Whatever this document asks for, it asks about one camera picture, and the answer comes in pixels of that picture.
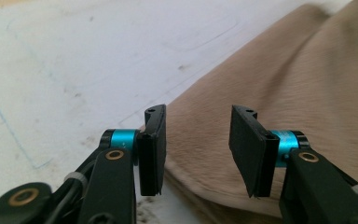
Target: screw head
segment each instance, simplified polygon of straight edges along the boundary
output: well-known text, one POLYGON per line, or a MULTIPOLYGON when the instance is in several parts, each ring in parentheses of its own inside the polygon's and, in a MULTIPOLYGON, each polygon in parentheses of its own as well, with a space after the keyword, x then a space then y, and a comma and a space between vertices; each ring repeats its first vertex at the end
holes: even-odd
POLYGON ((115 218, 109 213, 99 213, 89 219, 89 224, 115 224, 115 218))

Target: folded fabric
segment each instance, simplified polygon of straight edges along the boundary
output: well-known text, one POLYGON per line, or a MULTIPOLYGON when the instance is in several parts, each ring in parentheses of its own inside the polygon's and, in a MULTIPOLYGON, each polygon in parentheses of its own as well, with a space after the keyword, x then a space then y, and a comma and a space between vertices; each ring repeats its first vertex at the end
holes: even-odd
POLYGON ((276 169, 271 197, 248 197, 228 148, 232 105, 256 110, 268 130, 302 131, 358 180, 358 0, 334 16, 296 9, 168 106, 166 169, 175 186, 215 222, 279 223, 285 170, 276 169))

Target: blue anodized part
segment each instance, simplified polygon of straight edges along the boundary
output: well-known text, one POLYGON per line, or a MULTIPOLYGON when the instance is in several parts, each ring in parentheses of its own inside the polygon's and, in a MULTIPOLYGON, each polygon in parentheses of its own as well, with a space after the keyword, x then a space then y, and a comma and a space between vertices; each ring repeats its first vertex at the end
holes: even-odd
POLYGON ((135 129, 115 129, 110 147, 120 147, 132 151, 136 131, 135 129))
POLYGON ((292 148, 299 148, 296 136, 291 131, 271 130, 281 140, 279 142, 278 157, 275 167, 286 167, 286 161, 292 148))

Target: brass screw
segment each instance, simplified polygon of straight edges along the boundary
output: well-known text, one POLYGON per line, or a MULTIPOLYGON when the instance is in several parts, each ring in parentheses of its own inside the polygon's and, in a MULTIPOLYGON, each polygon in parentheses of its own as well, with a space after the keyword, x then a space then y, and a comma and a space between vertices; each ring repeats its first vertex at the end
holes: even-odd
POLYGON ((105 157, 110 161, 115 161, 124 156, 124 152, 121 150, 108 151, 105 157))
POLYGON ((318 162, 319 158, 316 157, 315 155, 313 155, 312 153, 309 152, 300 152, 298 154, 298 156, 303 159, 304 161, 309 161, 309 162, 318 162))
POLYGON ((38 194, 38 189, 22 189, 10 197, 8 204, 14 207, 23 206, 33 201, 38 194))

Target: beige fabric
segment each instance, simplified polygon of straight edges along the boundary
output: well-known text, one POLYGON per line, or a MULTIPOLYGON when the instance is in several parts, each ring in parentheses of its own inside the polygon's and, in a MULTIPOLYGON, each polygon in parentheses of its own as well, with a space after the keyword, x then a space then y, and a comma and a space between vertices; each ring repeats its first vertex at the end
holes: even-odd
POLYGON ((231 105, 256 110, 268 130, 302 131, 358 180, 358 0, 331 17, 298 8, 168 106, 172 177, 211 202, 279 217, 284 170, 270 198, 248 198, 228 148, 231 105))

